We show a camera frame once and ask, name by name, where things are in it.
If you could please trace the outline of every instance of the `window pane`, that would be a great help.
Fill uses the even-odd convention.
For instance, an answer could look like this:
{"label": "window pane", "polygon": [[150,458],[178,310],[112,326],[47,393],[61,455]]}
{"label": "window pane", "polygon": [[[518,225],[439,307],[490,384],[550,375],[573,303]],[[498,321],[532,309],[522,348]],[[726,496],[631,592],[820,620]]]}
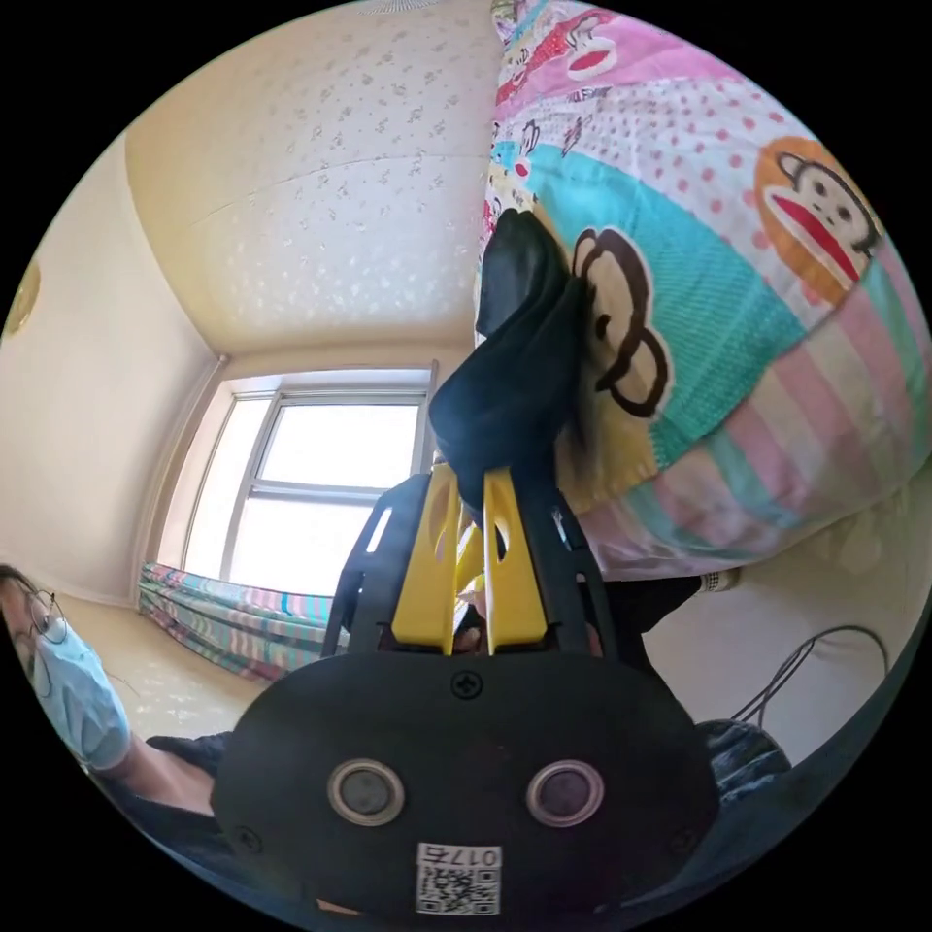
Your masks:
{"label": "window pane", "polygon": [[183,567],[188,573],[220,575],[233,504],[270,404],[268,398],[238,401],[226,421],[191,523]]}
{"label": "window pane", "polygon": [[230,581],[279,592],[333,595],[371,512],[369,506],[247,499]]}
{"label": "window pane", "polygon": [[282,408],[262,479],[391,488],[411,474],[416,405]]}

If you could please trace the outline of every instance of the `yellow plastic part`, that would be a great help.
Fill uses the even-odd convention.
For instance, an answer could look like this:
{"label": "yellow plastic part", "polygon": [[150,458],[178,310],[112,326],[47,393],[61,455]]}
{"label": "yellow plastic part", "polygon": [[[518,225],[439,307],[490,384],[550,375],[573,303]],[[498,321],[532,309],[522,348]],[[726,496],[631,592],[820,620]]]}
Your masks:
{"label": "yellow plastic part", "polygon": [[[536,644],[547,634],[547,616],[524,537],[524,527],[508,470],[485,476],[485,611],[488,652],[516,644]],[[505,539],[498,558],[494,528]]]}
{"label": "yellow plastic part", "polygon": [[434,466],[408,572],[391,622],[399,644],[453,652],[459,488],[452,469]]}
{"label": "yellow plastic part", "polygon": [[456,592],[464,592],[483,572],[485,547],[483,533],[469,523],[459,539],[459,554],[456,561]]}

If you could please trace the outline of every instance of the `patterned ceiling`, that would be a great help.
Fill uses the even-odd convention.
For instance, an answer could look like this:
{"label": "patterned ceiling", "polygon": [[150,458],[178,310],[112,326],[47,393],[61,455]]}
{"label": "patterned ceiling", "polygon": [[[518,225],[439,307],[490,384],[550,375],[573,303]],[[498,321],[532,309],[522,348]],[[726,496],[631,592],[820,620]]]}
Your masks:
{"label": "patterned ceiling", "polygon": [[127,131],[140,220],[218,353],[471,343],[501,43],[483,0],[378,5],[239,46]]}

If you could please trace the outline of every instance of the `cable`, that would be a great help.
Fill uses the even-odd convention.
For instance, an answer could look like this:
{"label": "cable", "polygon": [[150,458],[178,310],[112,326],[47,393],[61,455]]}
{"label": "cable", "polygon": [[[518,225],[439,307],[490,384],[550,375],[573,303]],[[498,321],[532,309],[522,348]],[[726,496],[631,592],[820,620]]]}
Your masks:
{"label": "cable", "polygon": [[780,667],[778,667],[777,672],[770,682],[739,709],[738,712],[731,716],[732,721],[747,722],[757,715],[757,727],[763,728],[764,713],[767,711],[767,705],[770,700],[783,689],[793,674],[803,665],[806,658],[813,652],[816,643],[821,641],[822,638],[828,637],[830,634],[837,634],[839,631],[856,631],[859,634],[869,637],[880,649],[883,658],[883,675],[886,676],[890,672],[890,656],[887,652],[886,644],[883,643],[881,636],[876,631],[861,627],[859,624],[839,624],[833,628],[826,628],[824,631],[819,631],[818,634],[814,634],[811,638],[804,641]]}

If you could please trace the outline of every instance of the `face mask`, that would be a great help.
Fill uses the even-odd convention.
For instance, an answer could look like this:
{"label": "face mask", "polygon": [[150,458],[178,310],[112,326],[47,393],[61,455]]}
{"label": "face mask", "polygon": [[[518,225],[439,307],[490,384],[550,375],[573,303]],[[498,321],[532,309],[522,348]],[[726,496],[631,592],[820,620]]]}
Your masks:
{"label": "face mask", "polygon": [[54,625],[36,638],[33,688],[71,752],[90,770],[110,770],[130,749],[126,710],[94,650],[63,618]]}

